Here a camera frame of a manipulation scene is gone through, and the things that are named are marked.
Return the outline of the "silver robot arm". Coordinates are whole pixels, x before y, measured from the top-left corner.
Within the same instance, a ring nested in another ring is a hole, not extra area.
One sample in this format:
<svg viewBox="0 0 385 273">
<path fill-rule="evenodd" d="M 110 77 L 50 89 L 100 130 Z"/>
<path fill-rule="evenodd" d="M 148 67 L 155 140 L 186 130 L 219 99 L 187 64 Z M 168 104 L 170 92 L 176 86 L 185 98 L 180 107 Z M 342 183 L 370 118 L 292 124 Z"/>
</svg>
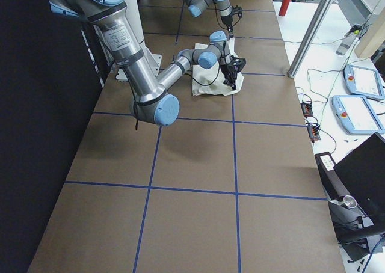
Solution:
<svg viewBox="0 0 385 273">
<path fill-rule="evenodd" d="M 201 15 L 211 4 L 217 6 L 226 31 L 210 35 L 204 49 L 185 49 L 158 76 L 155 76 L 126 17 L 125 0 L 50 0 L 53 13 L 78 18 L 96 25 L 106 40 L 106 47 L 115 64 L 122 69 L 131 86 L 133 101 L 131 112 L 138 121 L 169 126 L 179 114 L 177 97 L 168 89 L 193 65 L 210 69 L 215 64 L 224 75 L 224 84 L 236 89 L 236 80 L 246 64 L 244 58 L 230 52 L 229 40 L 233 37 L 233 16 L 242 15 L 239 6 L 229 0 L 184 0 L 193 16 Z"/>
<path fill-rule="evenodd" d="M 188 6 L 189 12 L 193 17 L 199 17 L 210 5 L 214 4 L 219 12 L 222 24 L 226 27 L 226 31 L 230 38 L 234 38 L 233 22 L 234 15 L 238 16 L 238 20 L 242 18 L 242 8 L 238 5 L 232 6 L 230 0 L 183 0 Z"/>
</svg>

